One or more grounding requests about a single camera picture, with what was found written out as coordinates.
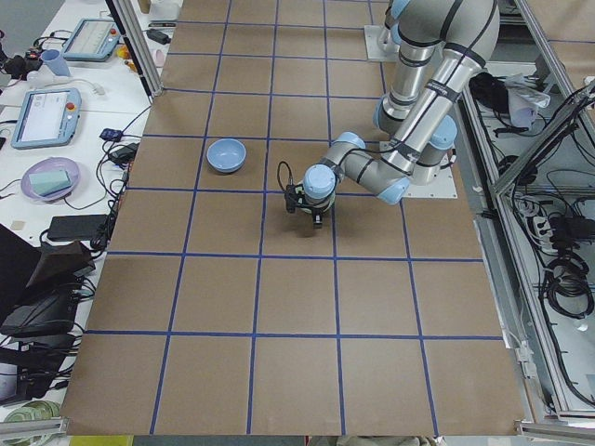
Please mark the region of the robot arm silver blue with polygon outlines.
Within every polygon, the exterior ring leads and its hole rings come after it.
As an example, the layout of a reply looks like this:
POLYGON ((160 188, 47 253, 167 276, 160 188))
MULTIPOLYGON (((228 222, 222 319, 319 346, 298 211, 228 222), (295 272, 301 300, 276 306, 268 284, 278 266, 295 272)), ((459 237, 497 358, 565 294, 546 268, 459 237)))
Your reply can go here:
POLYGON ((399 35, 399 20, 409 0, 390 0, 385 11, 384 31, 380 36, 380 43, 384 48, 398 46, 401 42, 399 35))
POLYGON ((390 89, 374 115, 390 141, 386 149, 373 152, 357 135, 342 133, 300 183, 287 185, 287 211, 301 209, 311 215, 314 227, 321 227, 346 177, 379 200, 397 204, 417 168, 440 163, 443 156, 431 139, 492 56, 499 22, 495 1, 391 1, 385 24, 398 56, 390 89))

